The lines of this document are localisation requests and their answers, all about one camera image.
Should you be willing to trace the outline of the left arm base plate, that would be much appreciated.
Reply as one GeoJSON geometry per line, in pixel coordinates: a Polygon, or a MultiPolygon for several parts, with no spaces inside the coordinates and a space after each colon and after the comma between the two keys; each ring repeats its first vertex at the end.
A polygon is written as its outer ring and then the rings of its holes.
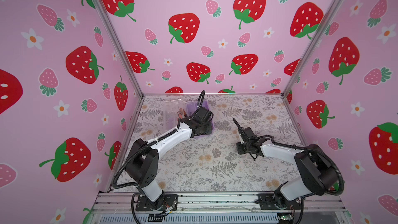
{"type": "Polygon", "coordinates": [[[156,201],[150,201],[146,196],[138,197],[135,210],[138,212],[175,211],[178,205],[178,195],[162,194],[156,201]]]}

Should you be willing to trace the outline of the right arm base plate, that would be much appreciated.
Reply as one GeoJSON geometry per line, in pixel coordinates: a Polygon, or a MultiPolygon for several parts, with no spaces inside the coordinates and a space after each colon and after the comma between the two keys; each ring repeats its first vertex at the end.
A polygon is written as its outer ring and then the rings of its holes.
{"type": "Polygon", "coordinates": [[[301,202],[299,199],[287,201],[283,197],[274,194],[258,194],[255,203],[260,205],[261,210],[282,211],[301,209],[301,202]]]}

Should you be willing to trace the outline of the orange handle screwdriver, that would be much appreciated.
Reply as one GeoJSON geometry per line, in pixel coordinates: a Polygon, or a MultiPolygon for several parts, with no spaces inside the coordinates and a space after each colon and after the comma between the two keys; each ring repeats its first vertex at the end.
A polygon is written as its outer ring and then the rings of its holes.
{"type": "Polygon", "coordinates": [[[179,119],[183,119],[186,115],[186,112],[183,108],[179,108],[178,112],[177,112],[178,118],[179,119]]]}

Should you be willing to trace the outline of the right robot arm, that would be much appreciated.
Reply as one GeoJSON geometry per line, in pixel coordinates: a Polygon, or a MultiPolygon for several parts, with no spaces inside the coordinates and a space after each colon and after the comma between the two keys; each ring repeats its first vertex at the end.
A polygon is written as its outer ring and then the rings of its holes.
{"type": "Polygon", "coordinates": [[[256,136],[251,128],[237,127],[240,142],[236,146],[240,155],[249,154],[253,160],[258,157],[278,159],[297,167],[300,176],[274,191],[274,199],[279,205],[297,198],[325,194],[340,196],[344,192],[345,181],[340,169],[318,145],[283,144],[274,136],[256,136]]]}

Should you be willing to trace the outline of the purple plastic tool box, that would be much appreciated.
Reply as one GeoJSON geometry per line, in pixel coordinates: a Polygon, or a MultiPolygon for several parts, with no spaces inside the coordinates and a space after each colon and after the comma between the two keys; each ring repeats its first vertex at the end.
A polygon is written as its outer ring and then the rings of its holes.
{"type": "Polygon", "coordinates": [[[178,119],[191,116],[197,109],[197,101],[171,100],[163,102],[163,117],[161,118],[164,131],[177,126],[178,119]]]}

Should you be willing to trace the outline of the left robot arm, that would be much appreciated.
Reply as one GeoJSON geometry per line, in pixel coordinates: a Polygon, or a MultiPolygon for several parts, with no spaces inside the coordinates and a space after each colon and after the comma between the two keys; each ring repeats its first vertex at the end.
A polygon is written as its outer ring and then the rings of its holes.
{"type": "Polygon", "coordinates": [[[164,191],[156,182],[159,160],[181,142],[212,131],[214,114],[200,106],[191,116],[178,119],[177,125],[154,139],[133,143],[126,161],[114,176],[112,187],[135,187],[153,204],[164,199],[164,191]]]}

